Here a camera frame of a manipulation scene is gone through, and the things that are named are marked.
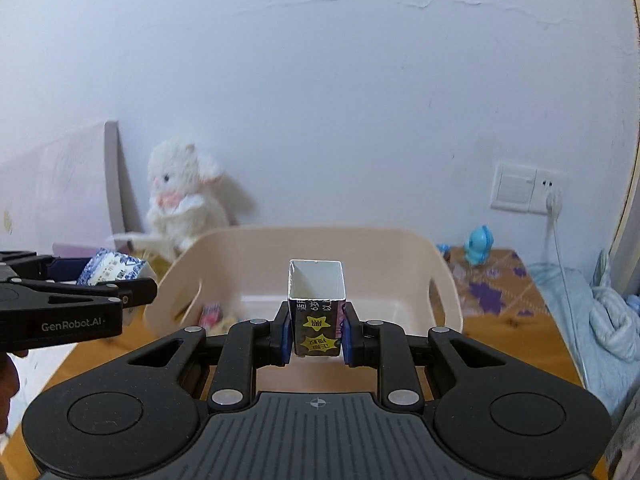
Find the person's hand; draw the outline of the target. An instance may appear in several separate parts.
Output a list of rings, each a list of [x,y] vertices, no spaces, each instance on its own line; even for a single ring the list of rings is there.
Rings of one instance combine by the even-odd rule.
[[[2,353],[0,362],[0,432],[4,434],[9,423],[11,400],[20,390],[20,380],[12,356],[20,359],[28,356],[28,351]]]

